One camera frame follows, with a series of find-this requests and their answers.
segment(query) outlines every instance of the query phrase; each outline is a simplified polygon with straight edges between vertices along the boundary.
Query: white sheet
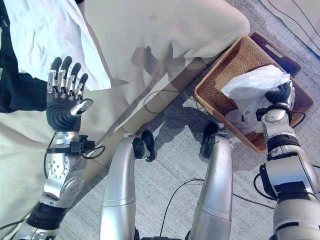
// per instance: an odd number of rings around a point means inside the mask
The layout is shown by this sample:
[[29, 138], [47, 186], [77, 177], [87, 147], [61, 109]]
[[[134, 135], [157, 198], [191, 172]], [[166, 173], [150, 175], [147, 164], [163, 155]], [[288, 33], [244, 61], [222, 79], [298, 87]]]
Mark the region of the white sheet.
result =
[[56, 57], [71, 56], [87, 73], [89, 90], [111, 88], [85, 20], [74, 0], [4, 0], [20, 73], [47, 81]]

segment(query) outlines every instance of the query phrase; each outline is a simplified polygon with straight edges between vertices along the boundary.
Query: white cloth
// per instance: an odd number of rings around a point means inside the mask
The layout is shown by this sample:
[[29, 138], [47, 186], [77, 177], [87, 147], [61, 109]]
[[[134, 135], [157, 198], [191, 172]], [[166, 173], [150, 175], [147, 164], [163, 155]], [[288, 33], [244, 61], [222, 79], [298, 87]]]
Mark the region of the white cloth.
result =
[[225, 117], [244, 135], [262, 132], [262, 124], [257, 120], [256, 111], [271, 105], [264, 95], [289, 81], [290, 74], [273, 65], [259, 67], [234, 77], [221, 91], [234, 100], [238, 109], [229, 112]]
[[85, 20], [74, 0], [4, 0], [19, 73], [47, 81], [56, 57], [71, 56], [79, 74], [89, 75], [89, 90], [111, 88]]

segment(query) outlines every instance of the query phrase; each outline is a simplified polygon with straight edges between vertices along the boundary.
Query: wicker basket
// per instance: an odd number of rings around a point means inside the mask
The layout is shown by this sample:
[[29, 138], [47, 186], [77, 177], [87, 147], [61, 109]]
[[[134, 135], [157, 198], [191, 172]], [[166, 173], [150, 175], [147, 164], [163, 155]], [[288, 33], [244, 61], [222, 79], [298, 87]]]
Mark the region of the wicker basket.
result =
[[[251, 38], [239, 38], [208, 72], [194, 90], [194, 97], [220, 123], [223, 123], [244, 144], [258, 152], [266, 149], [263, 133], [250, 132], [243, 135], [226, 118], [226, 114], [237, 109], [235, 102], [226, 97], [221, 89], [234, 77], [250, 72], [259, 67], [274, 65], [283, 70]], [[314, 104], [306, 91], [291, 78], [295, 87], [295, 104], [293, 112], [306, 112]], [[293, 114], [291, 125], [302, 116]]]

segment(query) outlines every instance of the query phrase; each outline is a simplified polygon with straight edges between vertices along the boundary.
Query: plastic bag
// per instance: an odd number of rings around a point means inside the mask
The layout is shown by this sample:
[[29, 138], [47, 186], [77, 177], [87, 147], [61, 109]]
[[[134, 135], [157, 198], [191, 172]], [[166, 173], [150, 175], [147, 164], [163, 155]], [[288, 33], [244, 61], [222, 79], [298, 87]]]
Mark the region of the plastic bag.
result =
[[244, 135], [263, 132], [262, 124], [256, 118], [257, 109], [270, 106], [265, 94], [289, 81], [290, 74], [273, 65], [234, 77], [221, 91], [234, 100], [238, 109], [229, 112], [225, 117]]

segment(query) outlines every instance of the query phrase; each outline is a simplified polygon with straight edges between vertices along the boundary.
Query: gray carpet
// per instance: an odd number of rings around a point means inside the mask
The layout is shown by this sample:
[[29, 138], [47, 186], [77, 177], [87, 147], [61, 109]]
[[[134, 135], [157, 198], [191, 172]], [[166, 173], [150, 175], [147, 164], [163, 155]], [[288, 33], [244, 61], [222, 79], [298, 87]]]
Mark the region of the gray carpet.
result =
[[[228, 0], [244, 13], [252, 31], [260, 31], [296, 59], [302, 70], [295, 78], [314, 99], [314, 107], [296, 128], [300, 143], [314, 164], [320, 165], [320, 58], [304, 45], [259, 0]], [[211, 121], [196, 105], [192, 92], [195, 81], [154, 119], [148, 129], [155, 136], [157, 158], [151, 163], [135, 164], [136, 227], [141, 237], [158, 236], [166, 206], [176, 188], [192, 178], [204, 178], [207, 164], [199, 157], [202, 132]], [[259, 166], [266, 160], [242, 143], [235, 143], [232, 154], [233, 191], [243, 197], [274, 206], [258, 195], [252, 185]], [[89, 192], [66, 215], [57, 240], [99, 239], [100, 206], [108, 168], [85, 186]], [[182, 187], [174, 197], [166, 216], [163, 235], [184, 239], [191, 228], [201, 185]], [[273, 211], [233, 198], [231, 240], [267, 240], [273, 232]]]

